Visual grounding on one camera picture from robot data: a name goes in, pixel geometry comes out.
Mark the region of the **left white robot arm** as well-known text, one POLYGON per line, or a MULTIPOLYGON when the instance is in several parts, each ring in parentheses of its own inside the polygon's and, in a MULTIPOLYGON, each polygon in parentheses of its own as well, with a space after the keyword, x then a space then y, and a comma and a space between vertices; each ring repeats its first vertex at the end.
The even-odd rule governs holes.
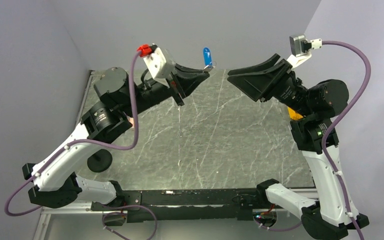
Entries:
POLYGON ((105 171, 112 163, 114 141, 127 130, 137 129, 130 119, 167 99, 182 106, 184 98, 209 76, 176 64, 165 84, 154 78, 135 84, 123 68, 107 69, 94 84, 98 102, 83 114, 69 137, 40 163, 23 166, 24 178, 33 183, 28 191, 30 202, 52 209, 76 200, 100 203, 111 210, 125 206, 126 195, 117 181, 86 179, 76 170, 87 162, 91 171, 105 171))

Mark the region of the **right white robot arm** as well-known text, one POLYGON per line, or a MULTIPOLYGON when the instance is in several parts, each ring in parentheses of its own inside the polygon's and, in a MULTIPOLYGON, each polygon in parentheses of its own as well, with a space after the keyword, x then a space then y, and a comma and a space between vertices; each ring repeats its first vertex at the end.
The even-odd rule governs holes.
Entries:
POLYGON ((347 85, 328 79, 306 88, 293 65, 278 54, 263 63, 229 71, 227 80, 253 101, 275 98, 300 115, 300 119, 290 121, 291 133, 310 168, 318 199, 301 196, 269 179, 257 185, 256 203, 262 208, 274 204, 289 211, 316 240, 340 240, 349 230, 366 227, 368 217, 345 195, 339 138, 335 130, 329 130, 331 119, 348 105, 347 85))

